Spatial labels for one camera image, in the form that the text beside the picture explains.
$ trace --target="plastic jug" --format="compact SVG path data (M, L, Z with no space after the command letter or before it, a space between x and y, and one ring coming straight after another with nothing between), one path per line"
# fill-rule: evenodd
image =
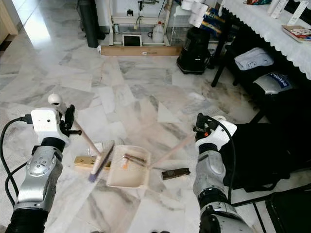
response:
M154 27L153 34L152 34L152 40L155 43L163 43L164 38L164 28L159 21L157 25Z

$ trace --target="dustpan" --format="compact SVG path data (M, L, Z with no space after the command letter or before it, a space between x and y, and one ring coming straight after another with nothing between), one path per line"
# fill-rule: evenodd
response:
M124 168L125 159L123 156L131 156L144 159L144 166L128 162ZM107 179L107 186L118 188L146 188L149 181L149 165L151 153L143 147L118 145L115 146L110 171Z

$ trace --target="wooden stick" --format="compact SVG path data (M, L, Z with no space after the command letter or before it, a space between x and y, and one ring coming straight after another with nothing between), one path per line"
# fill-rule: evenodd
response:
M164 155L162 158L160 158L155 163L151 164L149 168L153 168L160 163L162 163L164 160L168 159L172 154L176 153L179 149L183 148L186 144L188 144L193 139L195 133L190 133L184 140L182 140L179 144L177 144L173 149L171 149L166 155Z

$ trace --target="white towel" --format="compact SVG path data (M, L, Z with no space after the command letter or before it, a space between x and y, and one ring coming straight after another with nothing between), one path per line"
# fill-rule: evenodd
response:
M273 59L261 48L253 48L234 58L240 70L248 70L259 66L270 66L274 63Z

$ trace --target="cardboard box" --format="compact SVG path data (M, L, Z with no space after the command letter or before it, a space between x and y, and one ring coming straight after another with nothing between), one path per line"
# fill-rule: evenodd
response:
M182 47L175 46L102 46L106 56L178 56Z

